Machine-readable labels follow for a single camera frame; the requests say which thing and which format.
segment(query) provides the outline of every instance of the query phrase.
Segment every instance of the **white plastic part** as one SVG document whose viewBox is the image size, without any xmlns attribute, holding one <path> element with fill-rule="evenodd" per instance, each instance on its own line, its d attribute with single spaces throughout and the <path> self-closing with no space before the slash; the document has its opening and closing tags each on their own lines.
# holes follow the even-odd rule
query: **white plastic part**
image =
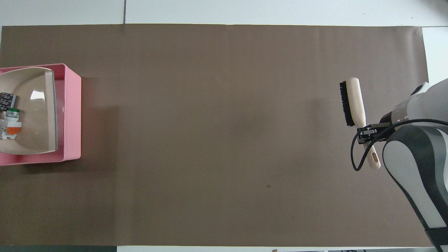
<svg viewBox="0 0 448 252">
<path fill-rule="evenodd" d="M 352 114 L 353 122 L 357 128 L 366 126 L 366 112 L 364 110 L 364 103 L 362 101 L 361 85 L 358 78 L 348 78 L 346 81 L 347 94 L 349 97 L 350 112 Z M 372 169 L 379 169 L 381 163 L 379 162 L 378 155 L 376 154 L 375 147 L 370 148 L 367 155 L 367 161 Z"/>
<path fill-rule="evenodd" d="M 435 85 L 424 83 L 417 93 L 402 101 L 394 108 L 392 111 L 392 123 L 422 118 L 448 122 L 447 97 L 448 79 Z M 413 124 L 432 125 L 431 123 Z"/>
<path fill-rule="evenodd" d="M 19 118 L 6 116 L 5 112 L 2 112 L 2 119 L 0 119 L 0 131 L 1 139 L 15 139 L 17 134 L 8 134 L 7 128 L 21 128 L 22 123 L 18 121 Z"/>
<path fill-rule="evenodd" d="M 383 160 L 391 175 L 408 192 L 426 224 L 430 228 L 445 227 L 445 222 L 426 192 L 409 148 L 404 143 L 391 141 L 384 146 Z"/>
</svg>

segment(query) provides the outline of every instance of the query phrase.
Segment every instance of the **orange part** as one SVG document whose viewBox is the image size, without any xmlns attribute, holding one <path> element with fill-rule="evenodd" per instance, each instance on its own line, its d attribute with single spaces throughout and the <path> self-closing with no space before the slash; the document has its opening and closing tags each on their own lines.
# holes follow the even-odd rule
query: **orange part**
<svg viewBox="0 0 448 252">
<path fill-rule="evenodd" d="M 20 130 L 21 130 L 20 127 L 7 127 L 6 133 L 8 133 L 9 135 L 15 135 L 19 133 Z"/>
</svg>

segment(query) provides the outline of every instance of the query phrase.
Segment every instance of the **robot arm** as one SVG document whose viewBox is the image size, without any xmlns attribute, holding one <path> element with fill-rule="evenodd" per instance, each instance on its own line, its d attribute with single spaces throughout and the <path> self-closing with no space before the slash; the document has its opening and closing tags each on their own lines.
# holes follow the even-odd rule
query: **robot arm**
<svg viewBox="0 0 448 252">
<path fill-rule="evenodd" d="M 351 94 L 344 93 L 343 88 L 341 85 L 344 105 L 344 95 L 350 101 Z M 349 126 L 347 117 L 359 117 L 352 106 L 362 103 L 349 104 L 349 109 L 344 106 Z M 355 137 L 369 147 L 375 141 L 387 141 L 383 148 L 387 171 L 406 195 L 437 250 L 448 252 L 448 79 L 436 85 L 424 83 L 383 116 L 379 124 L 359 127 Z M 356 171 L 368 156 L 367 151 L 359 167 L 352 156 Z"/>
<path fill-rule="evenodd" d="M 448 127 L 408 125 L 383 149 L 387 171 L 439 251 L 448 251 Z"/>
</svg>

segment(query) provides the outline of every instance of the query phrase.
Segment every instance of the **brush handle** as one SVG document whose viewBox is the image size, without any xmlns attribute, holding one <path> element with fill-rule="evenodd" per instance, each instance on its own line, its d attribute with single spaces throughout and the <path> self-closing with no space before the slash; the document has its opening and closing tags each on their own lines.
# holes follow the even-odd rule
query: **brush handle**
<svg viewBox="0 0 448 252">
<path fill-rule="evenodd" d="M 348 78 L 345 82 L 347 83 L 347 95 L 349 96 L 350 113 L 352 114 L 353 122 L 358 128 L 365 127 L 366 112 L 364 111 L 364 103 L 362 101 L 359 79 L 352 77 Z M 368 145 L 369 143 L 365 143 L 364 149 L 367 149 Z M 367 161 L 372 169 L 379 169 L 381 167 L 381 163 L 379 162 L 374 146 L 372 146 L 369 150 Z"/>
<path fill-rule="evenodd" d="M 349 97 L 350 113 L 356 127 L 362 128 L 366 126 L 366 112 L 364 111 L 364 103 L 362 102 L 361 85 L 358 78 L 348 78 L 345 81 L 347 85 L 347 95 Z"/>
<path fill-rule="evenodd" d="M 367 149 L 367 146 L 369 146 L 369 143 L 365 143 L 364 149 Z M 381 163 L 379 162 L 378 155 L 376 154 L 375 146 L 372 146 L 370 148 L 369 153 L 367 154 L 367 161 L 369 162 L 370 168 L 372 169 L 379 169 L 381 167 Z"/>
</svg>

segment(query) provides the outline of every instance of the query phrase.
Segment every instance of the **small object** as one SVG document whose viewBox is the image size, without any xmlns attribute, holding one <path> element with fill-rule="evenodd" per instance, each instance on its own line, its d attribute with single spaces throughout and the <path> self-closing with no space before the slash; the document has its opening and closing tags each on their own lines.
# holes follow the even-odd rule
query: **small object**
<svg viewBox="0 0 448 252">
<path fill-rule="evenodd" d="M 1 93 L 0 111 L 7 111 L 9 108 L 13 108 L 14 103 L 16 102 L 16 98 L 17 95 Z"/>
<path fill-rule="evenodd" d="M 17 133 L 22 129 L 22 123 L 19 122 L 20 110 L 9 108 L 4 113 L 4 119 L 0 119 L 0 131 L 2 139 L 15 139 Z"/>
<path fill-rule="evenodd" d="M 364 111 L 364 103 L 362 101 L 361 85 L 359 84 L 359 80 L 357 78 L 348 78 L 346 81 L 341 82 L 339 86 L 340 95 L 342 98 L 342 107 L 345 114 L 345 122 L 348 126 L 356 125 L 357 128 L 365 127 L 366 112 Z M 365 149 L 369 146 L 368 143 L 364 143 L 363 145 Z M 381 167 L 374 146 L 369 149 L 367 160 L 369 161 L 369 165 L 372 169 L 379 169 Z"/>
</svg>

